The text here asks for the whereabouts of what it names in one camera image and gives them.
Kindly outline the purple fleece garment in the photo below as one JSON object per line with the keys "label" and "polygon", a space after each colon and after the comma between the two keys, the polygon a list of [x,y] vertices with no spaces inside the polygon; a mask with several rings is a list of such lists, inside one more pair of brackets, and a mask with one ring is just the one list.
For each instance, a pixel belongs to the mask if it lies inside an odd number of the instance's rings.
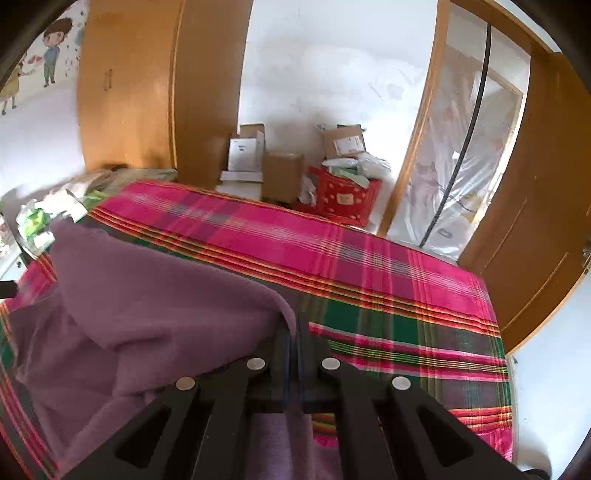
{"label": "purple fleece garment", "polygon": [[50,251],[57,281],[10,313],[16,376],[60,473],[182,377],[249,355],[294,294],[71,222]]}

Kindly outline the plastic curtain with zipper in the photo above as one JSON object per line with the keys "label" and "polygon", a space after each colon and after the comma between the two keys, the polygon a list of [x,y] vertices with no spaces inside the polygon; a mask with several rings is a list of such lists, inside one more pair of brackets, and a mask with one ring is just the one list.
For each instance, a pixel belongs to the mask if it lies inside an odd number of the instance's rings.
{"label": "plastic curtain with zipper", "polygon": [[507,168],[530,64],[489,22],[451,5],[438,85],[390,239],[458,262]]}

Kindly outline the pink green plaid bedspread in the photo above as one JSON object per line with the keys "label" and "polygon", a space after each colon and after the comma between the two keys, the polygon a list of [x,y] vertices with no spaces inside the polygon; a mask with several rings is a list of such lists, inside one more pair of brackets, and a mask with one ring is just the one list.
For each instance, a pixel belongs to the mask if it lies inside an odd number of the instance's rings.
{"label": "pink green plaid bedspread", "polygon": [[[513,453],[509,373],[484,282],[441,260],[317,217],[168,182],[139,181],[77,225],[294,294],[336,358],[408,377],[499,454]],[[10,313],[57,281],[50,252],[1,305],[1,444],[25,479],[64,473],[16,376]]]}

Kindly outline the wooden door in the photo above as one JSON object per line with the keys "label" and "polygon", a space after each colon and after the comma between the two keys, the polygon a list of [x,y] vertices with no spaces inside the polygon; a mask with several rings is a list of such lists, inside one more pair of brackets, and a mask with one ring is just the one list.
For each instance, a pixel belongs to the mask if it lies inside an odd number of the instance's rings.
{"label": "wooden door", "polygon": [[517,139],[459,259],[486,283],[506,352],[533,336],[590,258],[590,94],[565,55],[531,59]]}

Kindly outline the red gift bag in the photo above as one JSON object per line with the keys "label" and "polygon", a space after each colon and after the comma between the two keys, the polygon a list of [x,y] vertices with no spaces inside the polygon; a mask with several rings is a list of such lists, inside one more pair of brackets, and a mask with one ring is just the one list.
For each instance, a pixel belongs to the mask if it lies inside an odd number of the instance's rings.
{"label": "red gift bag", "polygon": [[353,227],[368,226],[382,180],[372,179],[365,188],[349,178],[332,175],[324,167],[308,168],[305,179],[315,186],[315,205],[297,200],[295,210]]}

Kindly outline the glass top side table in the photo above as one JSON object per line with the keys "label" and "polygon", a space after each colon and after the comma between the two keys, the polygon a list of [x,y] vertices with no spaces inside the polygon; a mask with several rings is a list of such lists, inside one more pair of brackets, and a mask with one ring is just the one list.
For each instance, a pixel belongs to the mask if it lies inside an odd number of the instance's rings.
{"label": "glass top side table", "polygon": [[[136,181],[174,181],[176,178],[175,169],[118,166],[79,175],[50,190],[42,199],[31,200],[36,200],[37,205],[48,213],[51,230],[51,224],[58,220],[69,219],[73,222],[81,220],[99,203]],[[9,222],[6,214],[1,215],[1,274],[3,276],[7,274],[17,257],[29,257],[35,260],[50,247],[35,255],[25,246],[17,230],[16,215],[18,213],[14,215],[13,223]]]}

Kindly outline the green plastic package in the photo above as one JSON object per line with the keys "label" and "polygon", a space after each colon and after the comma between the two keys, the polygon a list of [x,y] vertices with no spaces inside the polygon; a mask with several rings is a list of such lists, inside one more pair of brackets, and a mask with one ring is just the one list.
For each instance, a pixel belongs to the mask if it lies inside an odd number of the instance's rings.
{"label": "green plastic package", "polygon": [[50,216],[31,200],[21,206],[16,215],[17,230],[25,246],[35,255],[45,251],[54,241],[49,228]]}

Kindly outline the white open cardboard box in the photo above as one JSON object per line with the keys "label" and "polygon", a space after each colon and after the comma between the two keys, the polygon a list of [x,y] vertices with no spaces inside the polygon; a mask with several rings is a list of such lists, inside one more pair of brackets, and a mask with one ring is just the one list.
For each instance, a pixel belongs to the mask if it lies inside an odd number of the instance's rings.
{"label": "white open cardboard box", "polygon": [[239,126],[229,140],[228,162],[219,181],[262,183],[264,153],[266,127],[263,123]]}

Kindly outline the brown cardboard box with label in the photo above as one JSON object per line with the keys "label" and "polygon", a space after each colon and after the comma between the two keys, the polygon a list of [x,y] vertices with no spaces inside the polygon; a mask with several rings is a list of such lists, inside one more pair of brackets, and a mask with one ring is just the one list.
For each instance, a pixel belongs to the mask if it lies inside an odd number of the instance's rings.
{"label": "brown cardboard box with label", "polygon": [[325,146],[325,158],[355,157],[366,151],[363,130],[360,125],[339,126],[334,130],[322,132]]}

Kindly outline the wooden wardrobe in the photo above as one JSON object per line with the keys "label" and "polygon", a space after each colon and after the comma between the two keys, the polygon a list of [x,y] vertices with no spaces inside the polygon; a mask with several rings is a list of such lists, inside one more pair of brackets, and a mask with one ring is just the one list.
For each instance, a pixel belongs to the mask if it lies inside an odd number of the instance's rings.
{"label": "wooden wardrobe", "polygon": [[249,1],[94,1],[77,82],[85,165],[211,189],[238,129]]}

